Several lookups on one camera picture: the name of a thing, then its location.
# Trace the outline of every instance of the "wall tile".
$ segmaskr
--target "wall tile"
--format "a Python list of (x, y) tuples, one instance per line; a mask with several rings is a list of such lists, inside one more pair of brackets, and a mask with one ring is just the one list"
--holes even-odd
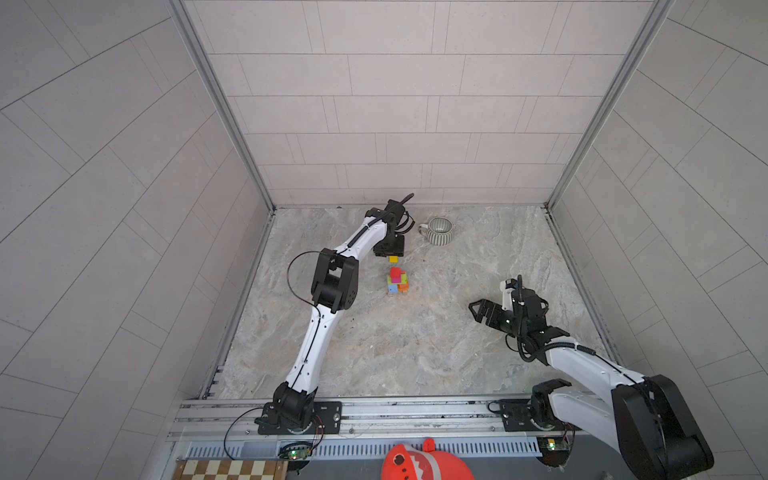
[(467, 55), (462, 95), (557, 95), (572, 59), (570, 55)]
[[(160, 93), (127, 41), (40, 87), (24, 102), (78, 155), (89, 159)], [(78, 121), (72, 121), (73, 111)]]
[(758, 263), (736, 278), (710, 292), (717, 308), (746, 343), (751, 353), (765, 369), (768, 347), (765, 338), (766, 296), (763, 286), (768, 281), (768, 266)]
[(451, 4), (445, 53), (541, 52), (555, 3)]
[(616, 112), (673, 167), (710, 124), (640, 72), (624, 89)]
[(135, 409), (165, 416), (213, 309), (213, 302), (192, 287), (136, 397)]
[(336, 97), (335, 100), (341, 132), (425, 130), (427, 97)]
[(355, 95), (458, 95), (463, 67), (460, 55), (349, 56)]
[(254, 95), (351, 95), (346, 55), (238, 55)]
[(431, 187), (495, 187), (502, 166), (498, 164), (434, 164)]
[(574, 55), (558, 94), (604, 95), (622, 58), (622, 55)]
[(118, 330), (29, 478), (50, 478), (63, 468), (76, 478), (94, 478), (157, 351)]
[(302, 134), (299, 144), (306, 164), (374, 164), (374, 134)]
[(694, 276), (746, 245), (662, 158), (637, 181), (632, 194)]
[(69, 173), (0, 115), (0, 238), (8, 235), (68, 178)]
[(430, 53), (433, 2), (319, 2), (327, 53)]
[(768, 65), (744, 55), (701, 102), (697, 111), (760, 158), (768, 158)]
[(120, 225), (32, 334), (8, 374), (79, 392), (159, 260)]
[(0, 108), (74, 67), (56, 39), (22, 0), (3, 2)]
[(646, 312), (654, 300), (607, 225), (600, 227), (587, 245), (624, 317), (631, 321)]
[(728, 421), (691, 365), (667, 322), (659, 322), (637, 335), (650, 367), (677, 384), (696, 423), (714, 452), (740, 449)]
[(347, 165), (349, 185), (357, 188), (420, 187), (421, 165)]
[(78, 396), (76, 393), (7, 375), (0, 376), (0, 388), (3, 390), (0, 407), (59, 418), (64, 418), (74, 398)]
[(252, 134), (328, 131), (320, 97), (237, 97), (237, 105)]
[(725, 47), (667, 20), (640, 64), (640, 71), (675, 97), (685, 100)]
[(212, 53), (312, 53), (300, 2), (194, 4)]
[(663, 237), (640, 252), (632, 260), (632, 266), (694, 366), (704, 366), (746, 350)]
[(461, 164), (468, 144), (469, 134), (387, 134), (387, 163)]
[(523, 102), (523, 97), (440, 97), (437, 131), (514, 132)]
[(600, 97), (539, 97), (526, 131), (580, 134), (599, 103)]
[(623, 55), (650, 2), (574, 2), (555, 53)]
[(188, 216), (133, 310), (161, 329), (170, 331), (213, 242), (214, 238), (197, 217)]
[(621, 248), (629, 247), (650, 219), (614, 172), (603, 164), (585, 188)]
[(10, 104), (2, 110), (2, 113), (70, 174), (74, 174), (78, 168), (83, 166), (83, 159), (59, 138), (24, 101), (20, 100)]
[(60, 419), (18, 410), (0, 409), (0, 462), (8, 478), (27, 478)]
[(104, 149), (0, 243), (0, 318), (35, 329), (144, 188)]

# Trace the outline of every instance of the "floor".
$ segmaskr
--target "floor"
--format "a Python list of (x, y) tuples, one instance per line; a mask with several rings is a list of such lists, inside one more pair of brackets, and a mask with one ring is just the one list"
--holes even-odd
[[(271, 398), (293, 364), (309, 307), (293, 298), (287, 264), (298, 253), (333, 248), (362, 221), (366, 208), (278, 210), (242, 320), (218, 384), (217, 398)], [(412, 207), (418, 222), (443, 216), (454, 240), (434, 247), (414, 228), (398, 264), (411, 284), (387, 296), (390, 263), (361, 262), (356, 302), (339, 322), (320, 376), (318, 396), (465, 395), (520, 393), (562, 376), (523, 363), (504, 336), (477, 324), (470, 302), (501, 302), (498, 283), (521, 273), (524, 285), (549, 301), (550, 324), (602, 350), (592, 323), (540, 207)], [(309, 296), (315, 256), (291, 269)]]

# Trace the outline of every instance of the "white tile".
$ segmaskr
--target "white tile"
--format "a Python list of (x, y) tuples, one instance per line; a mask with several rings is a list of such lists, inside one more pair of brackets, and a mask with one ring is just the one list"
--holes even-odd
[(59, 138), (24, 101), (20, 100), (10, 104), (2, 110), (2, 113), (70, 174), (83, 166), (83, 159)]
[(690, 28), (665, 21), (640, 63), (640, 71), (685, 100), (725, 47)]
[(179, 312), (179, 320), (168, 333), (136, 397), (135, 409), (165, 416), (213, 309), (214, 303), (192, 287)]
[(238, 55), (253, 95), (351, 95), (346, 55)]
[(196, 1), (212, 53), (312, 53), (300, 2)]
[(461, 164), (468, 145), (469, 134), (387, 134), (387, 163)]
[(197, 217), (187, 217), (133, 310), (170, 331), (213, 242), (214, 238)]
[(121, 326), (157, 347), (163, 346), (165, 337), (168, 335), (168, 332), (135, 312), (128, 312)]
[(343, 133), (425, 130), (427, 97), (336, 97), (335, 100), (339, 130)]
[(319, 2), (326, 53), (430, 53), (434, 2)]
[(607, 164), (600, 166), (584, 190), (621, 248), (629, 247), (650, 225), (648, 216)]
[(671, 379), (683, 394), (704, 438), (714, 452), (741, 449), (736, 434), (717, 407), (707, 387), (675, 339), (667, 322), (659, 322), (637, 335), (654, 372)]
[(437, 131), (514, 132), (523, 97), (440, 97)]
[(12, 376), (0, 376), (0, 407), (64, 418), (77, 393), (55, 389)]
[(498, 164), (434, 164), (430, 187), (495, 187), (501, 171)]
[(238, 55), (208, 55), (225, 95), (252, 95)]
[[(204, 122), (192, 90), (182, 83), (139, 115), (109, 146), (149, 187)], [(191, 143), (187, 146), (195, 149)]]
[[(762, 371), (763, 368), (749, 352), (738, 353), (698, 369), (701, 379), (707, 386), (727, 382), (728, 380)], [(720, 474), (713, 475), (730, 475), (730, 473), (721, 472)]]
[(663, 158), (637, 181), (632, 195), (694, 276), (746, 245)]
[[(32, 92), (24, 102), (89, 159), (159, 97), (160, 88), (127, 41)], [(73, 111), (78, 121), (72, 121)]]
[(79, 392), (160, 255), (120, 225), (6, 369)]
[(539, 97), (526, 131), (580, 134), (599, 103), (600, 97)]
[(587, 246), (625, 318), (636, 319), (654, 304), (606, 224), (595, 232)]
[(692, 24), (693, 29), (729, 47), (768, 62), (768, 5), (760, 0), (737, 3), (710, 0)]
[(118, 330), (29, 478), (95, 478), (158, 348)]
[(557, 139), (557, 134), (482, 134), (475, 162), (543, 164)]
[(152, 55), (160, 64), (171, 85), (184, 80), (195, 69), (187, 47), (181, 41), (181, 35), (176, 30), (174, 21), (170, 18), (165, 22), (141, 33), (152, 50)]
[(507, 187), (552, 188), (563, 171), (562, 165), (514, 164), (507, 179)]
[(623, 55), (649, 7), (650, 2), (574, 2), (555, 53)]
[(603, 95), (616, 75), (622, 55), (574, 55), (560, 95)]
[(763, 259), (752, 250), (749, 245), (718, 263), (712, 270), (698, 277), (699, 283), (707, 291), (711, 292), (728, 280), (746, 272)]
[(134, 210), (170, 243), (212, 176), (200, 152), (188, 141), (142, 195)]
[(768, 158), (768, 65), (741, 55), (697, 111), (760, 158)]
[(27, 478), (60, 419), (17, 410), (0, 409), (0, 462), (8, 478)]
[(0, 108), (74, 67), (55, 38), (23, 0), (0, 5)]
[[(337, 98), (337, 107), (342, 98), (348, 97)], [(328, 131), (320, 97), (237, 97), (237, 106), (251, 134)]]
[(347, 165), (346, 175), (349, 184), (358, 188), (420, 187), (422, 166)]
[(0, 115), (0, 238), (8, 235), (68, 178), (69, 173), (9, 119)]
[(640, 72), (632, 75), (615, 110), (672, 166), (710, 127), (709, 122)]
[(627, 179), (650, 148), (615, 111), (608, 116), (593, 146), (621, 181)]
[(349, 56), (355, 95), (458, 95), (463, 67), (461, 55)]
[(462, 95), (557, 95), (572, 59), (570, 55), (467, 55)]
[(445, 204), (511, 204), (517, 188), (446, 188), (442, 201)]
[(768, 282), (768, 266), (758, 263), (736, 278), (710, 292), (710, 297), (749, 347), (763, 368), (768, 366), (765, 338), (766, 308), (764, 286)]
[(144, 188), (104, 149), (0, 244), (0, 318), (37, 328)]
[(217, 227), (221, 228), (240, 188), (248, 179), (243, 161), (232, 150), (197, 200)]
[(339, 188), (336, 169), (331, 166), (267, 165), (264, 170), (274, 188)]
[(632, 260), (632, 265), (694, 366), (746, 350), (663, 237), (651, 242)]
[(52, 5), (91, 57), (168, 18), (165, 5), (151, 0), (57, 0)]
[(301, 134), (305, 164), (374, 164), (374, 134)]
[(237, 247), (245, 234), (246, 224), (235, 209), (230, 210), (227, 218), (208, 252), (200, 275), (216, 290), (221, 291), (227, 272), (237, 252)]
[(445, 53), (537, 54), (554, 10), (554, 2), (452, 3)]

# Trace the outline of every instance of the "red toy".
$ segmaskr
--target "red toy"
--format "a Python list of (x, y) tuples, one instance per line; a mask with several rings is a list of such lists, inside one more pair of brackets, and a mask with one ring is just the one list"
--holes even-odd
[(475, 480), (459, 457), (437, 452), (435, 441), (427, 439), (424, 450), (395, 445), (384, 459), (382, 480)]

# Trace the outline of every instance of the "metal frame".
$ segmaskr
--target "metal frame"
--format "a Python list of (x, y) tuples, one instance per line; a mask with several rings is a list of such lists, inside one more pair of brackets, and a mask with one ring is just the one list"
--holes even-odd
[(637, 35), (635, 35), (632, 45), (630, 45), (627, 54), (624, 56), (624, 60), (621, 61), (621, 65), (619, 66), (614, 79), (611, 81), (608, 90), (600, 100), (598, 109), (592, 116), (584, 134), (581, 135), (581, 139), (579, 140), (571, 159), (565, 165), (565, 169), (563, 170), (563, 174), (560, 177), (558, 184), (555, 185), (552, 190), (552, 195), (550, 195), (549, 199), (545, 202), (545, 206), (549, 210), (553, 209), (558, 201), (560, 201), (568, 182), (571, 181), (571, 178), (576, 174), (576, 169), (584, 160), (584, 157), (587, 156), (589, 147), (592, 146), (594, 139), (597, 138), (600, 129), (605, 124), (608, 115), (614, 109), (616, 102), (621, 96), (621, 92), (624, 91), (630, 77), (643, 59), (643, 55), (645, 55), (648, 46), (659, 32), (659, 28), (661, 28), (661, 25), (667, 18), (667, 12), (672, 7), (673, 3), (674, 0), (656, 0), (650, 7), (640, 30), (637, 32)]

